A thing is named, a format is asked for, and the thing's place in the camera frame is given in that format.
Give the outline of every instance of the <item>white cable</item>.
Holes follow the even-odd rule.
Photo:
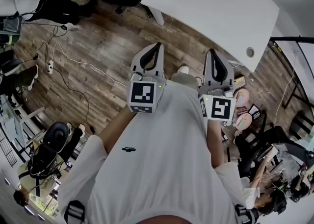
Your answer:
[[[292,68],[293,68],[292,77],[291,77],[290,81],[288,82],[288,84],[287,84],[287,86],[286,86],[286,88],[285,88],[283,97],[281,98],[281,101],[280,101],[280,103],[279,103],[279,105],[278,105],[278,108],[277,108],[277,111],[276,111],[276,117],[275,117],[274,125],[276,125],[276,122],[277,122],[277,114],[278,114],[279,108],[280,108],[280,106],[281,106],[281,103],[282,103],[283,100],[284,100],[284,96],[285,96],[285,94],[286,94],[287,88],[288,88],[289,84],[291,83],[291,81],[292,81],[293,78],[294,78],[294,77],[293,77],[293,76],[294,76],[294,72],[295,72],[294,67],[295,67],[295,61],[296,61],[297,58],[298,58],[298,55],[294,57],[294,63],[293,63],[293,67],[292,67]]]
[[[90,65],[90,66],[94,67],[96,70],[98,70],[98,71],[100,71],[101,73],[103,73],[104,75],[106,75],[106,76],[107,76],[108,78],[110,78],[113,82],[118,83],[118,84],[121,84],[121,85],[123,85],[124,87],[126,87],[125,84],[123,84],[123,83],[121,83],[121,82],[119,82],[119,81],[117,81],[117,80],[114,80],[112,77],[110,77],[108,74],[104,73],[102,70],[98,69],[98,68],[95,67],[94,65],[92,65],[92,64],[90,64],[90,63],[79,62],[79,61],[76,61],[76,60],[74,60],[74,59],[69,58],[69,56],[64,52],[64,50],[63,50],[63,48],[62,48],[62,46],[61,46],[60,43],[56,43],[56,44],[55,44],[55,46],[54,46],[54,48],[53,48],[52,59],[51,59],[51,60],[53,60],[53,58],[54,58],[54,51],[55,51],[55,47],[56,47],[57,45],[60,46],[60,48],[61,48],[63,54],[64,54],[69,60],[74,61],[74,62],[76,62],[76,63],[78,63],[78,64]]]

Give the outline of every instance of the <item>wooden laminate flooring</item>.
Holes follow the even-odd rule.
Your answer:
[[[75,0],[80,4],[89,0]],[[141,6],[129,8],[122,15],[114,13],[114,5],[98,1],[97,8],[90,18],[79,23],[79,29],[70,30],[64,36],[53,38],[48,49],[48,61],[52,50],[60,43],[66,54],[76,61],[88,62],[103,70],[113,79],[126,83],[129,79],[130,65],[134,55],[142,48],[156,42],[165,45],[165,74],[170,78],[182,65],[190,67],[190,74],[202,77],[206,52],[209,48],[221,50],[215,43],[195,30],[165,16],[165,25],[159,26],[154,19],[148,19]],[[14,46],[18,58],[32,58],[43,42],[52,36],[53,26],[24,25],[22,36]],[[92,125],[99,133],[113,117],[126,105],[124,86],[93,67],[70,61],[59,46],[54,54],[54,68],[59,70],[67,85],[84,93],[89,101],[89,113],[86,122],[87,101],[82,94],[70,91],[61,75],[54,71],[52,75],[45,71],[45,46],[38,51],[37,63],[40,67],[39,78],[33,89],[24,90],[26,105],[30,110],[44,106],[40,115],[45,127],[55,121],[71,122],[73,126],[84,123]],[[25,68],[34,64],[25,63]],[[276,110],[281,102],[285,87],[291,74],[271,49],[267,49],[254,73],[245,67],[235,67],[236,74],[246,77],[246,89],[250,92],[249,106],[254,103],[265,109],[268,122],[274,122]],[[294,83],[287,88],[284,101],[292,92]],[[302,102],[292,99],[286,110],[279,108],[277,125],[288,131],[292,118],[299,110],[308,110]],[[231,138],[234,128],[226,129]]]

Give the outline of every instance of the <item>shoe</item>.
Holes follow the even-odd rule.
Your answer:
[[[178,73],[185,73],[185,74],[188,74],[188,71],[189,71],[189,67],[186,66],[186,65],[183,65],[181,66],[179,69],[178,69]]]
[[[37,67],[37,73],[36,73],[34,79],[38,78],[38,65],[36,65],[36,67]]]
[[[32,80],[32,82],[31,82],[30,86],[28,87],[28,90],[29,90],[29,91],[33,88],[34,82],[35,82],[35,79],[33,78],[33,80]]]
[[[84,17],[90,17],[95,9],[95,6],[97,5],[97,0],[91,0],[89,1],[87,4],[82,5],[80,7],[80,16],[84,16]]]
[[[71,125],[71,123],[69,123],[69,122],[67,122],[67,126],[68,126],[68,128],[69,128],[69,130],[70,130],[70,133],[69,133],[69,136],[71,136],[72,135],[72,125]]]
[[[80,136],[80,139],[84,138],[84,136],[85,136],[85,126],[83,124],[80,124],[78,128],[81,129],[82,132],[83,132],[82,136]]]

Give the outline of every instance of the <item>person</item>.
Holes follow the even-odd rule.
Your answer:
[[[181,67],[154,114],[126,106],[89,137],[59,188],[58,222],[79,201],[89,224],[241,223],[237,164],[224,163],[221,124],[204,121],[198,86]]]
[[[71,0],[0,0],[0,17],[21,15],[26,21],[51,20],[76,25],[80,16],[89,16],[96,0],[78,5]]]
[[[62,164],[63,162],[68,162],[71,154],[75,150],[75,147],[79,143],[79,140],[85,136],[85,126],[80,124],[72,135],[71,140],[65,145],[62,151],[57,155],[56,163]],[[28,204],[29,194],[36,195],[37,197],[45,198],[47,197],[53,188],[56,186],[53,180],[54,176],[50,175],[47,178],[39,179],[38,184],[40,186],[36,187],[36,180],[29,175],[28,162],[24,163],[18,168],[18,176],[21,184],[20,190],[16,190],[13,194],[15,202],[24,207]]]
[[[11,98],[12,92],[22,87],[28,87],[30,91],[33,87],[35,79],[38,78],[38,65],[34,65],[18,74],[9,76],[0,75],[0,95],[6,94]]]
[[[259,168],[257,169],[254,179],[252,183],[250,183],[250,179],[248,177],[241,178],[241,183],[243,186],[243,196],[245,199],[246,207],[248,209],[252,208],[264,208],[267,204],[271,203],[270,193],[263,194],[261,199],[260,198],[260,188],[259,185],[262,180],[262,176],[266,169],[266,165],[271,161],[271,159],[276,155],[278,150],[273,147],[267,155],[265,155],[263,161],[261,162]]]

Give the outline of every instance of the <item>white sneaker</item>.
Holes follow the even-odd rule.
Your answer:
[[[79,125],[79,129],[81,129],[82,132],[83,132],[83,134],[82,134],[82,136],[80,138],[84,138],[84,136],[85,136],[85,126],[83,124],[80,124]]]
[[[28,90],[29,90],[29,91],[33,88],[34,82],[35,82],[35,79],[33,78],[33,80],[32,80],[32,82],[31,82],[30,86],[28,87]]]
[[[186,65],[183,65],[181,66],[179,69],[178,69],[178,73],[185,73],[185,74],[188,74],[188,71],[189,71],[189,67],[186,66]]]
[[[38,65],[36,65],[36,67],[37,67],[37,73],[36,73],[34,79],[38,78]]]
[[[70,134],[69,134],[69,136],[71,136],[72,135],[72,125],[71,125],[71,123],[69,123],[69,122],[67,122],[67,126],[68,126],[68,128],[69,128],[69,130],[70,130]]]

